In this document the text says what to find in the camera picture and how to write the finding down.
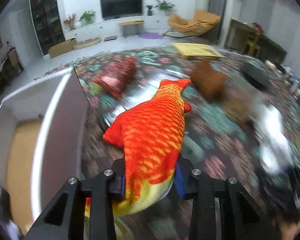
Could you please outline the white towel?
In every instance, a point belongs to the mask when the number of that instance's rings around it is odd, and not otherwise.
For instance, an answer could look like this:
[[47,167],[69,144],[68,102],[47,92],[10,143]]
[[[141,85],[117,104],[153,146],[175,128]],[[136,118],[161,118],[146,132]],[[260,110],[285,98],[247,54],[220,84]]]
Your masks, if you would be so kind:
[[270,176],[286,172],[292,165],[292,154],[288,139],[283,134],[283,118],[273,105],[255,103],[251,120],[260,144],[260,164]]

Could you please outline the orange plush fish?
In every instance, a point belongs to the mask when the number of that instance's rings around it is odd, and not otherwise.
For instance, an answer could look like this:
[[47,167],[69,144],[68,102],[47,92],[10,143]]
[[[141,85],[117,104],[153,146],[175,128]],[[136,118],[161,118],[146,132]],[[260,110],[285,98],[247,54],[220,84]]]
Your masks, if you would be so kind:
[[113,201],[114,217],[145,210],[164,198],[173,182],[191,106],[181,97],[190,79],[164,79],[151,100],[121,113],[103,135],[121,148],[125,194]]

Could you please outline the brown cloth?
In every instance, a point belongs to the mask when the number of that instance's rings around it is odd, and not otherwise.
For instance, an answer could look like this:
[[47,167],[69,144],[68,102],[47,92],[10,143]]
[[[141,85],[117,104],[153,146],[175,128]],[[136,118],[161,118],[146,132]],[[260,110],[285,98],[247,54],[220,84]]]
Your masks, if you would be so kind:
[[228,76],[214,70],[209,61],[200,60],[190,74],[190,79],[204,99],[211,102],[222,97]]

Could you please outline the red patterned pouch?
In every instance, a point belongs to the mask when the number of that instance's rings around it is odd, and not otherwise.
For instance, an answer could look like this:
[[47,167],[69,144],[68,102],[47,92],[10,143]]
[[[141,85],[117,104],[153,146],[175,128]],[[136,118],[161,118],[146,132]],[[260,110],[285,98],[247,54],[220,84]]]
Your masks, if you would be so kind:
[[137,58],[130,56],[122,61],[112,62],[100,76],[93,79],[93,83],[101,86],[114,98],[120,98],[136,73],[136,61]]

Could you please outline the white storage box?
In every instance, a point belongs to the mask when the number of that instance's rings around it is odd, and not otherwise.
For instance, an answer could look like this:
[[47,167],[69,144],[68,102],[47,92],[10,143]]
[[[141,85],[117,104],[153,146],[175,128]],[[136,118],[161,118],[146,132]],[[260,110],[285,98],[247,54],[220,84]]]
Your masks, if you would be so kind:
[[89,101],[72,68],[25,85],[0,104],[0,187],[26,234],[70,177],[81,174]]

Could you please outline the patterned woven tablecloth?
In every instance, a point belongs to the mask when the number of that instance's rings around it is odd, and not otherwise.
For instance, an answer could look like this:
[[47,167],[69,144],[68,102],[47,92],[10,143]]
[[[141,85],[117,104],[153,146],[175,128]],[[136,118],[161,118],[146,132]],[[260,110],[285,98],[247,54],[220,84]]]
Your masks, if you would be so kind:
[[[98,117],[112,110],[119,101],[94,83],[105,69],[128,57],[137,59],[137,71],[127,86],[124,97],[133,96],[146,80],[159,70],[189,75],[196,63],[183,59],[171,47],[98,53],[63,63],[59,69],[74,68],[89,100],[90,109],[83,137],[83,174],[92,177],[121,157],[121,151],[102,138]],[[289,140],[293,160],[300,167],[300,107],[287,87],[274,74],[269,74],[271,87],[264,94],[266,103],[275,106],[283,118],[283,133]],[[196,167],[216,179],[236,177],[261,209],[281,232],[283,239],[300,237],[300,215],[283,209],[278,202],[260,192],[262,177],[257,172],[260,146],[249,124],[239,124],[228,118],[220,103],[208,103],[190,85],[183,94],[192,111],[185,116],[185,146],[182,155]],[[187,239],[192,202],[179,200],[170,193],[148,209],[118,219],[120,239]]]

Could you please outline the cardboard box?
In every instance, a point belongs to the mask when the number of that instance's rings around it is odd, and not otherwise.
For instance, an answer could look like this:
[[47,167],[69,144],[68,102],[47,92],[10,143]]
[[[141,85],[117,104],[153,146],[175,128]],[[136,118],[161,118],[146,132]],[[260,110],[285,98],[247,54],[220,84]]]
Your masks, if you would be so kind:
[[66,40],[64,42],[61,42],[59,44],[52,46],[49,49],[50,58],[53,59],[59,55],[62,55],[62,54],[72,51],[74,49],[74,46],[76,45],[76,43],[77,43],[76,39],[71,38],[69,40]]

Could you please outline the wooden side table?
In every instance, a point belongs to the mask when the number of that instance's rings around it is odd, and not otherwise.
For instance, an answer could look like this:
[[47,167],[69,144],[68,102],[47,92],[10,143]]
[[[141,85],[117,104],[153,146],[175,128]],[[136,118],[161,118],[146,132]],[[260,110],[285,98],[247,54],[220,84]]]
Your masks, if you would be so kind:
[[257,29],[235,19],[230,20],[225,48],[263,62],[282,64],[287,52]]

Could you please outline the orange lounge chair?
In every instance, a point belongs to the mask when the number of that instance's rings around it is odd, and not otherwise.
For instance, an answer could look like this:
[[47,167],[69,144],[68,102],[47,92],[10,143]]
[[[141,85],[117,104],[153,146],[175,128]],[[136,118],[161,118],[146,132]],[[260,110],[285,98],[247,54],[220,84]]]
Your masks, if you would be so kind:
[[167,37],[173,37],[169,35],[170,32],[176,31],[183,36],[202,36],[208,31],[210,31],[215,25],[217,25],[221,20],[221,16],[215,15],[213,13],[197,9],[194,13],[194,18],[191,20],[186,20],[176,13],[173,13],[167,20],[169,29],[162,35]]

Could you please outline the green potted plant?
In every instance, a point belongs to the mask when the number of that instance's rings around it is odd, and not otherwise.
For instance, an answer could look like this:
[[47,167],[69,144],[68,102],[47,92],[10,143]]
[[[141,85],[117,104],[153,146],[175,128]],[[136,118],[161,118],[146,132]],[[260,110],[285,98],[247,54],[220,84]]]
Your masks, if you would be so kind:
[[87,10],[80,16],[79,21],[84,25],[92,24],[94,22],[95,15],[96,11]]

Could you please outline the white tv console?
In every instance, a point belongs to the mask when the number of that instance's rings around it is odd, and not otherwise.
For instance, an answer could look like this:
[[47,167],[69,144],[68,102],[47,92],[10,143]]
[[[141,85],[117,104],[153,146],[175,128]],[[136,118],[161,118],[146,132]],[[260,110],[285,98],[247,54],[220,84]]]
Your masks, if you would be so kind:
[[168,16],[134,16],[87,24],[64,34],[66,40],[83,41],[110,36],[126,37],[143,33],[163,33],[169,29]]

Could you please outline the black television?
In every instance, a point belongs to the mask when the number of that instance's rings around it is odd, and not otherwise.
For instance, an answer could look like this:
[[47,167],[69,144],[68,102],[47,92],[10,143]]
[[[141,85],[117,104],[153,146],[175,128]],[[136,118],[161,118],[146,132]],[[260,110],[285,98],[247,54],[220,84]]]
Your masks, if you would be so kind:
[[142,0],[100,0],[100,4],[104,20],[141,16],[143,14]]

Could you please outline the dark glass cabinet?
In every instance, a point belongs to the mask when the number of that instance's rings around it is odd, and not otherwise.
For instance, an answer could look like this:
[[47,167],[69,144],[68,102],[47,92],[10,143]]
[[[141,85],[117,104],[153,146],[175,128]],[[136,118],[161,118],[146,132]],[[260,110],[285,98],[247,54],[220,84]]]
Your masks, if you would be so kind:
[[42,54],[65,41],[57,0],[30,0],[31,15]]

